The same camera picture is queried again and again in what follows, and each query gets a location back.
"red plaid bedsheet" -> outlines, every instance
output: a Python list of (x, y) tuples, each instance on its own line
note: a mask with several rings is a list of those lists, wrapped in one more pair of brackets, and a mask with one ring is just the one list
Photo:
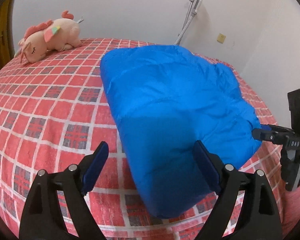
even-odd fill
[[(85, 200), (106, 237), (191, 240), (199, 232), (216, 202), (216, 195), (209, 194), (178, 218), (152, 217), (136, 191), (103, 92), (101, 57), (114, 48), (144, 45), (148, 43), (85, 39), (80, 48), (54, 52), (34, 64), (25, 60), (19, 64), (13, 59), (0, 70), (0, 216), (16, 235), (37, 171), (63, 171), (91, 154), (103, 140), (109, 144), (109, 159)], [(263, 101), (232, 66), (225, 64), (233, 70), (243, 97), (254, 106), (261, 123), (275, 124)], [(263, 143), (241, 170), (266, 172), (282, 215), (284, 188), (279, 158), (278, 146)], [(64, 196), (62, 192), (58, 194), (68, 230), (76, 234)], [(243, 194), (239, 194), (225, 234), (234, 229), (242, 200)]]

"blue pillow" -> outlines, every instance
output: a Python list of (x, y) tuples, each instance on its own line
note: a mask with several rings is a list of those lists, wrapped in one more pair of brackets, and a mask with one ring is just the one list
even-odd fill
[(261, 145), (254, 109), (223, 64), (153, 45), (112, 50), (100, 71), (132, 177), (156, 217), (178, 217), (210, 193), (192, 156), (196, 140), (236, 168)]

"bedsheet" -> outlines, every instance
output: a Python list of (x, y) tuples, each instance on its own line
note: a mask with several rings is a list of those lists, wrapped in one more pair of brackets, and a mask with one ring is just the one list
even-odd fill
[[(194, 239), (210, 214), (216, 195), (209, 194), (178, 218), (152, 217), (136, 191), (103, 91), (99, 72), (102, 56), (114, 48), (148, 43), (118, 39), (82, 42), (80, 48), (53, 52), (34, 64), (25, 60), (20, 64), (13, 59), (0, 70), (0, 216), (18, 235), (22, 209), (37, 171), (62, 171), (79, 163), (104, 140), (109, 144), (109, 159), (94, 189), (85, 197), (104, 235), (109, 239)], [(264, 102), (231, 65), (224, 64), (238, 79), (244, 99), (255, 108), (260, 122), (276, 124)], [(289, 201), (298, 198), (287, 197), (280, 179), (279, 158), (280, 147), (264, 142), (241, 170), (265, 171), (283, 225), (288, 225), (295, 220), (295, 216), (285, 216)], [(62, 192), (58, 195), (68, 231), (76, 234), (64, 196)], [(236, 225), (243, 196), (240, 192), (225, 234)]]

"electrical outlet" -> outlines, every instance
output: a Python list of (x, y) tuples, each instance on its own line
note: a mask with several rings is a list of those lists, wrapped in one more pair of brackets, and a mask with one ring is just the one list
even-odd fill
[(220, 42), (220, 43), (224, 43), (225, 39), (226, 39), (226, 36), (220, 33), (218, 38), (217, 38), (217, 41)]

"pink unicorn toy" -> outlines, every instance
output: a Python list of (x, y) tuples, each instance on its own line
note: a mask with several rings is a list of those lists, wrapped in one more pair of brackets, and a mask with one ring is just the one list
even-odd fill
[(29, 27), (23, 39), (19, 41), (18, 45), (21, 48), (14, 57), (20, 55), (21, 63), (25, 56), (28, 62), (34, 63), (44, 59), (47, 50), (64, 51), (80, 47), (82, 43), (79, 39), (79, 23), (83, 21), (82, 18), (75, 22), (74, 16), (68, 11), (62, 12), (61, 16), (61, 19), (48, 20)]

